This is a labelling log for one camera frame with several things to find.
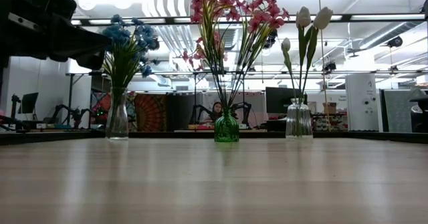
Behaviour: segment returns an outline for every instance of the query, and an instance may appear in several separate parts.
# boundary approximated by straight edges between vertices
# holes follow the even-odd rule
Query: vase
[[[239,123],[230,109],[223,109],[223,115],[215,121],[214,140],[216,142],[239,141]]]
[[[126,88],[112,88],[112,105],[108,111],[106,138],[128,139],[128,114],[126,113]]]
[[[287,109],[287,139],[312,138],[312,119],[309,107],[303,103],[303,99],[292,98],[292,105]]]

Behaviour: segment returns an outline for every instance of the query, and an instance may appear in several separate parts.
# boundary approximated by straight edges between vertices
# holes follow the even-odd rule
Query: woman
[[[212,112],[211,112],[211,115],[209,115],[208,117],[206,117],[203,121],[202,121],[202,123],[203,124],[206,124],[206,123],[212,123],[212,122],[215,122],[218,118],[220,118],[221,117],[221,115],[222,115],[222,109],[223,109],[223,107],[222,107],[222,105],[221,105],[221,103],[220,102],[216,102],[216,103],[214,103],[213,104],[213,109],[212,109]]]

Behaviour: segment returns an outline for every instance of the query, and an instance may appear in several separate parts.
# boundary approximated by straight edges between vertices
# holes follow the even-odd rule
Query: tulip bud
[[[291,48],[290,40],[286,37],[281,43],[282,51],[288,52]]]
[[[300,27],[307,27],[311,22],[309,9],[307,7],[302,7],[296,16],[296,24]]]
[[[332,19],[333,11],[327,7],[321,9],[314,20],[314,27],[317,29],[325,29]]]

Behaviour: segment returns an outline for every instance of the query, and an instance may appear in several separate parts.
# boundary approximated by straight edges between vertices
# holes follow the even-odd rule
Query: table surface
[[[428,223],[428,145],[355,139],[0,146],[0,223]]]

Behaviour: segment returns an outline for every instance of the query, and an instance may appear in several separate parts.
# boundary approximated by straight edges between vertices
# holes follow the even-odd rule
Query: computer monitor
[[[286,114],[287,108],[292,104],[294,89],[266,87],[266,109],[267,113]]]
[[[21,106],[19,107],[18,114],[33,114],[38,96],[39,93],[26,94],[22,96]]]

